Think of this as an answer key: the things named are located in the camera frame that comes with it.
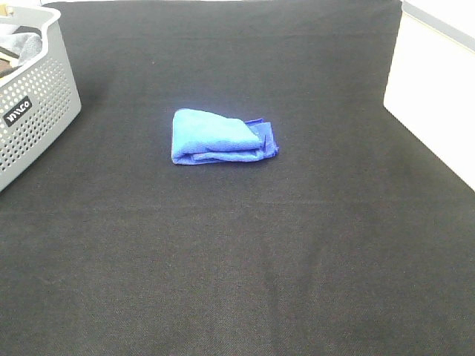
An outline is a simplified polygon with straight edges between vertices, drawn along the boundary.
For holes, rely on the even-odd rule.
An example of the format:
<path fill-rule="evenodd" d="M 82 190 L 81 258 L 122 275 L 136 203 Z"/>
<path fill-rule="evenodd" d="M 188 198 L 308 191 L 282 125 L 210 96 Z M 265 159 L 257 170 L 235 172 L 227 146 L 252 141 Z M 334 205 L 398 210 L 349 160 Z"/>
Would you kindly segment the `blue microfiber towel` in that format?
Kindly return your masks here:
<path fill-rule="evenodd" d="M 171 161 L 175 165 L 258 162 L 278 155 L 272 124 L 243 121 L 188 108 L 172 120 Z"/>

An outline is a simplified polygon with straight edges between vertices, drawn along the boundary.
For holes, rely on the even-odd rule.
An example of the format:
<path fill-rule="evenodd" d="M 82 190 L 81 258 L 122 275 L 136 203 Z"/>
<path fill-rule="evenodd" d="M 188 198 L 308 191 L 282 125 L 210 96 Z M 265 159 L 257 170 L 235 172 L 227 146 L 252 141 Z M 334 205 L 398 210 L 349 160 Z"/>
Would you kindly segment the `black table cloth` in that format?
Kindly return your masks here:
<path fill-rule="evenodd" d="M 474 193 L 382 104 L 398 2 L 56 9 L 82 111 L 1 193 L 3 355 L 474 353 Z M 175 165 L 183 108 L 278 155 Z"/>

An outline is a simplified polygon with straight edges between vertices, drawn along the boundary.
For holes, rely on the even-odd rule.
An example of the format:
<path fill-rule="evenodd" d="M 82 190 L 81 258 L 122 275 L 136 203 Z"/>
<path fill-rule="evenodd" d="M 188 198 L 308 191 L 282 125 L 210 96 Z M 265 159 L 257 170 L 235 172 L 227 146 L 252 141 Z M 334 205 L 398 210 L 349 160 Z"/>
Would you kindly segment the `grey perforated laundry basket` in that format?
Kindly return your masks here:
<path fill-rule="evenodd" d="M 1 187 L 6 188 L 81 111 L 59 26 L 48 7 L 1 6 L 1 23 L 40 31 L 41 52 L 1 79 Z"/>

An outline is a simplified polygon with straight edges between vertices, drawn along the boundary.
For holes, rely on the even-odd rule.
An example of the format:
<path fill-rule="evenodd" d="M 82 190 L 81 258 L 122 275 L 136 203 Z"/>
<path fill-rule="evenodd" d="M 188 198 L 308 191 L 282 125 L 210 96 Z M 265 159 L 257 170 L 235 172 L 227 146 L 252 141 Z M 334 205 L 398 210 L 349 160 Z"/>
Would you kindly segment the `white plastic storage box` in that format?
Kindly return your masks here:
<path fill-rule="evenodd" d="M 474 187 L 474 2 L 403 1 L 385 108 Z"/>

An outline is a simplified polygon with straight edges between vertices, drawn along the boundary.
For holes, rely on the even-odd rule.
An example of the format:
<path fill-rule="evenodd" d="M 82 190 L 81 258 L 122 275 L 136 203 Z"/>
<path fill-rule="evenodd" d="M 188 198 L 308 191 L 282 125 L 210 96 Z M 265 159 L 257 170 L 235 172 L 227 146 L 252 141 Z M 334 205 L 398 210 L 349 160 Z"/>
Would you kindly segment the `grey towel in basket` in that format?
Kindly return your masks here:
<path fill-rule="evenodd" d="M 42 38 L 36 33 L 1 35 L 1 60 L 11 67 L 22 66 L 42 51 Z"/>

